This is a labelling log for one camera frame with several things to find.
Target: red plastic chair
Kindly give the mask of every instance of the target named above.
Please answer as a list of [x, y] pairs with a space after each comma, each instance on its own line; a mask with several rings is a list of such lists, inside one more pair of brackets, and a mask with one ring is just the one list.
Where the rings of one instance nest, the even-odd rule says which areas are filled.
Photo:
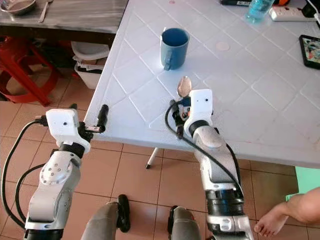
[[[51, 74], [42, 87], [38, 87], [28, 75], [33, 71], [30, 65], [44, 64], [51, 69]], [[55, 88], [61, 73], [48, 62], [29, 41], [22, 38], [7, 37], [0, 43], [0, 92], [14, 103], [29, 103], [39, 101], [43, 106], [50, 104], [47, 95]], [[7, 84], [10, 78], [18, 81], [27, 91], [27, 94], [12, 95]]]

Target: metal spoon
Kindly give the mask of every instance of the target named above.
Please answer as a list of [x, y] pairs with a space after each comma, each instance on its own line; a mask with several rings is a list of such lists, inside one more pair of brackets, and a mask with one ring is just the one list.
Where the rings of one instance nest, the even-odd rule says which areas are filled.
[[178, 84], [177, 92], [180, 97], [185, 98], [192, 90], [191, 79], [188, 76], [183, 76]]
[[52, 3], [53, 1], [54, 0], [46, 0], [46, 3], [44, 5], [44, 8], [42, 10], [42, 13], [41, 13], [41, 16], [39, 18], [38, 23], [42, 23], [45, 20], [47, 8], [48, 8], [49, 4]]

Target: power strip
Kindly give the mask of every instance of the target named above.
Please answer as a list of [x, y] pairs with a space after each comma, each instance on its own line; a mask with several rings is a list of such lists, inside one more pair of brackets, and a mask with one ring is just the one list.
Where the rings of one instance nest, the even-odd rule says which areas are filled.
[[273, 6], [269, 10], [273, 21], [283, 22], [315, 22], [314, 17], [305, 17], [299, 7]]

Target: gray pants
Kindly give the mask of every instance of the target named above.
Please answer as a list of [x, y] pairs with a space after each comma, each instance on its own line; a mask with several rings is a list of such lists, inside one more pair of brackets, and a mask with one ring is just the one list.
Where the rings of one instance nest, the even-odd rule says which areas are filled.
[[[198, 224], [188, 210], [179, 206], [174, 210], [173, 216], [171, 240], [201, 240]], [[116, 239], [117, 220], [118, 204], [107, 203], [86, 224], [81, 240]]]

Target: green object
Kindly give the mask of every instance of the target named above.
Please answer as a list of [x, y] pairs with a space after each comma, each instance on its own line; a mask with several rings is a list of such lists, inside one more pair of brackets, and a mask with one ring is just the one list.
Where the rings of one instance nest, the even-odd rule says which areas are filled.
[[295, 172], [299, 192], [285, 196], [287, 201], [296, 194], [305, 194], [320, 187], [320, 169], [296, 166]]

